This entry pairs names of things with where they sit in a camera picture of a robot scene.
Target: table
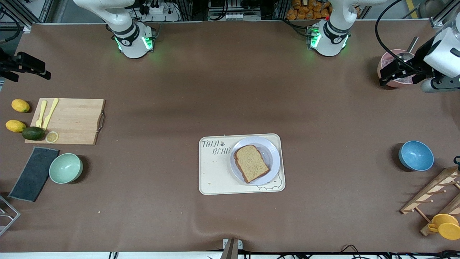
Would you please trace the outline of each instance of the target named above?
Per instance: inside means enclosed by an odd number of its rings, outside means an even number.
[[[384,50],[374,22],[351,32],[347,47],[326,58],[281,22],[166,24],[155,52],[133,60],[103,25],[34,25],[18,51],[44,60],[52,79],[7,82],[1,121],[29,122],[32,114],[10,102],[40,97],[106,99],[106,120],[95,146],[52,146],[82,157],[83,175],[77,184],[48,180],[35,203],[13,200],[22,215],[0,251],[200,251],[227,237],[259,252],[458,248],[422,236],[424,220],[398,210],[453,166],[460,95],[379,87]],[[383,21],[380,33],[390,48],[419,36],[417,48],[434,31],[428,21]],[[281,137],[286,188],[200,194],[198,141],[258,133]],[[408,140],[431,147],[432,169],[407,172],[395,162]],[[9,191],[33,145],[5,127],[0,143],[0,188]],[[421,208],[437,213],[457,193]]]

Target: cutting board handle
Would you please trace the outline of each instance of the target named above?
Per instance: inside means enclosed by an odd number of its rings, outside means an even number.
[[[98,130],[96,130],[96,133],[99,134],[99,132],[101,132],[102,127],[104,126],[104,120],[105,120],[105,113],[104,113],[104,110],[102,110],[101,118],[99,119],[99,127],[98,127]]]

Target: bread slice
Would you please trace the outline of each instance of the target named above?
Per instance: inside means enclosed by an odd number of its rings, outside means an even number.
[[[250,183],[270,171],[262,158],[262,154],[254,145],[241,147],[233,157],[246,183]]]

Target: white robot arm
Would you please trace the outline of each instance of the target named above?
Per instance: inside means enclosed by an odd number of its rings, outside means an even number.
[[[153,50],[155,38],[152,28],[135,22],[124,8],[134,4],[135,0],[74,0],[75,4],[85,8],[104,20],[112,32],[118,48],[129,58],[137,59]]]
[[[417,49],[414,58],[406,63],[394,60],[382,68],[380,85],[414,75],[412,82],[423,81],[421,89],[425,93],[460,90],[459,27],[460,13]]]
[[[357,18],[354,5],[375,6],[386,0],[329,0],[332,5],[332,13],[329,20],[321,20],[312,27],[318,31],[310,41],[310,47],[324,56],[339,54],[348,39],[350,28]]]

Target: dark gray cloth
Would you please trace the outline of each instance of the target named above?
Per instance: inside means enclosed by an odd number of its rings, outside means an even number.
[[[59,155],[59,150],[34,147],[16,184],[8,197],[35,202],[46,180],[51,162]]]

